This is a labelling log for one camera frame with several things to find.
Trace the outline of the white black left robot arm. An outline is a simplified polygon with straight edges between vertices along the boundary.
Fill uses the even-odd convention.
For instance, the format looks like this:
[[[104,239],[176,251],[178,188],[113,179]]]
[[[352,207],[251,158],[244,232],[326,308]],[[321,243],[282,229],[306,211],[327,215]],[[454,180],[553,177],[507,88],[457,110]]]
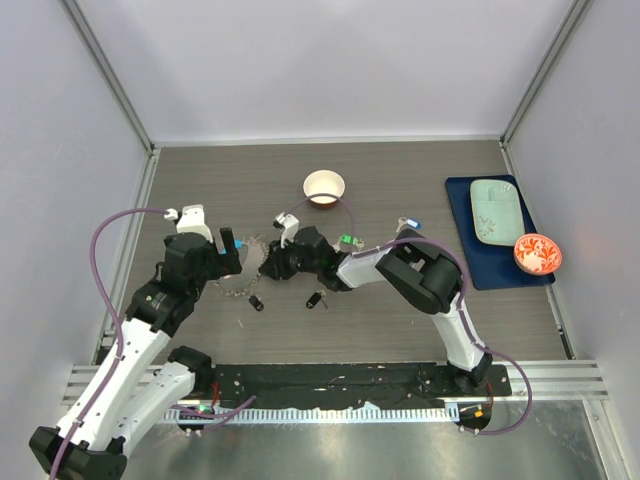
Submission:
[[[194,311],[206,284],[242,267],[231,229],[224,247],[197,232],[165,238],[165,257],[133,295],[117,339],[90,383],[54,427],[39,427],[29,441],[52,479],[119,479],[138,444],[180,399],[205,397],[213,385],[211,358],[176,349],[159,377],[140,379]]]

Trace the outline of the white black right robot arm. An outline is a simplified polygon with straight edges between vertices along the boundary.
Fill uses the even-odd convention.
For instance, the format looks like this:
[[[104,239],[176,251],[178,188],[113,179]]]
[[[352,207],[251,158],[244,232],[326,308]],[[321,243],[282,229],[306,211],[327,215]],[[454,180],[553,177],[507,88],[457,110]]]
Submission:
[[[331,246],[316,227],[305,227],[291,240],[272,241],[259,272],[276,281],[313,274],[332,292],[386,281],[433,320],[457,391],[472,395],[488,381],[493,356],[471,322],[462,267],[450,252],[411,229],[382,246],[348,253]]]

